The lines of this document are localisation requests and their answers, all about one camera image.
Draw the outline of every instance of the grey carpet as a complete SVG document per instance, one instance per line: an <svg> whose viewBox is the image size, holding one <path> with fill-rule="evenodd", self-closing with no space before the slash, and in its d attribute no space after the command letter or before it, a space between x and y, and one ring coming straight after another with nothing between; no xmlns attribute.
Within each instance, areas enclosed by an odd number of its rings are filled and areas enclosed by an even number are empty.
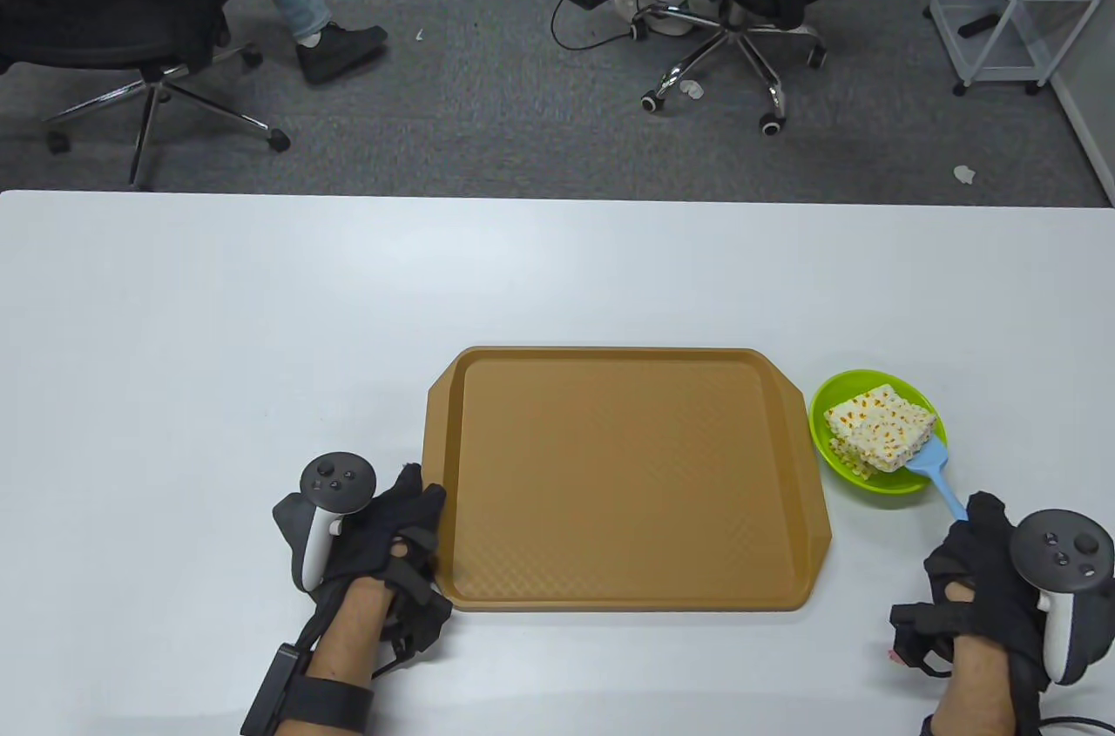
<svg viewBox="0 0 1115 736"><path fill-rule="evenodd" d="M265 56L204 72L198 90L281 126L280 155L190 106L163 107L156 190L574 198L1098 206L1107 200L1051 94L1018 85L951 94L953 75L928 0L828 0L809 12L824 70L804 40L765 42L783 72L791 123L760 138L767 98L724 50L696 75L705 98L672 95L648 116L639 97L696 41L651 37L570 54L550 39L556 0L330 0L339 22L379 22L390 50L370 70L306 86L269 0L234 0L237 39ZM617 31L607 8L563 7L570 43ZM416 40L421 31L421 41ZM51 156L39 116L125 76L16 66L0 78L0 190L126 185L139 105L71 127ZM971 186L952 175L976 171Z"/></svg>

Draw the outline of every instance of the black glove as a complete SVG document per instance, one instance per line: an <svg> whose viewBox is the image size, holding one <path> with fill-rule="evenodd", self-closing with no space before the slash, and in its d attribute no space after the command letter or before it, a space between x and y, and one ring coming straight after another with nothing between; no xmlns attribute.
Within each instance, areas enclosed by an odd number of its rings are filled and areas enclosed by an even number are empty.
<svg viewBox="0 0 1115 736"><path fill-rule="evenodd" d="M924 664L935 651L952 660L957 635L976 635L1008 651L1011 697L1019 733L1037 733L1038 694L1049 685L1043 648L1045 612L1038 610L1038 591L1015 570L1010 536L1015 527L995 495L977 492L968 500L968 521L958 521L937 550L925 559L933 593L932 606L894 606L894 651L904 664L944 677ZM951 602L944 589L952 582L976 592L969 603Z"/></svg>
<svg viewBox="0 0 1115 736"><path fill-rule="evenodd" d="M302 630L299 646L320 638L340 609L353 580L371 577L395 592L382 640L391 642L396 660L386 671L416 651L425 651L440 635L452 604L433 588L432 558L437 551L437 526L445 509L445 490L421 485L421 467L403 467L395 485L372 498L360 512L345 516L341 533L330 548L321 584L310 595L318 610ZM406 555L391 553L397 542Z"/></svg>

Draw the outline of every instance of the spatula handle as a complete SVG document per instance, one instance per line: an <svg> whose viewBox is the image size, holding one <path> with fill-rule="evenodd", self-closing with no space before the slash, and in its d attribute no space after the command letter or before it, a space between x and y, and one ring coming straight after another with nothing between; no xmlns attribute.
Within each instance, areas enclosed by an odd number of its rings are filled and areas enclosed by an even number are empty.
<svg viewBox="0 0 1115 736"><path fill-rule="evenodd" d="M949 510L952 512L952 517L957 521L968 521L968 511L964 505L960 503L960 498L956 496L952 487L949 486L949 482L944 481L944 473L937 468L929 472L929 480L933 482L937 486L937 491L941 493L941 497L944 498L944 503L949 505Z"/></svg>

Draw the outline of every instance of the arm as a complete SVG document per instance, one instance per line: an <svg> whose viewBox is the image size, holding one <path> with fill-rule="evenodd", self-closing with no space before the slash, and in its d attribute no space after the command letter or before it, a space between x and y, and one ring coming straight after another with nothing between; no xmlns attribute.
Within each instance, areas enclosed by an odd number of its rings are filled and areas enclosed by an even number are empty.
<svg viewBox="0 0 1115 736"><path fill-rule="evenodd" d="M306 674L311 678L369 687L376 668L379 633L391 604L391 593L382 582L365 577L349 585L337 616L321 637ZM352 736L336 727L322 727L288 719L275 736Z"/></svg>
<svg viewBox="0 0 1115 736"><path fill-rule="evenodd" d="M950 600L971 602L975 594L953 582ZM933 736L1014 736L1007 649L980 637L956 640L952 678L931 725Z"/></svg>

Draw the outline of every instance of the controller button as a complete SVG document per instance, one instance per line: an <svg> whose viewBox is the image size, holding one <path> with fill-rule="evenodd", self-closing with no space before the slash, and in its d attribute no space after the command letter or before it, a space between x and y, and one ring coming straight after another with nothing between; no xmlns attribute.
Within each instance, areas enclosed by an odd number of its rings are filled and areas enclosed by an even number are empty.
<svg viewBox="0 0 1115 736"><path fill-rule="evenodd" d="M1099 542L1096 541L1096 536L1089 533L1080 533L1076 536L1076 549L1084 553L1086 556L1095 555L1099 552Z"/></svg>

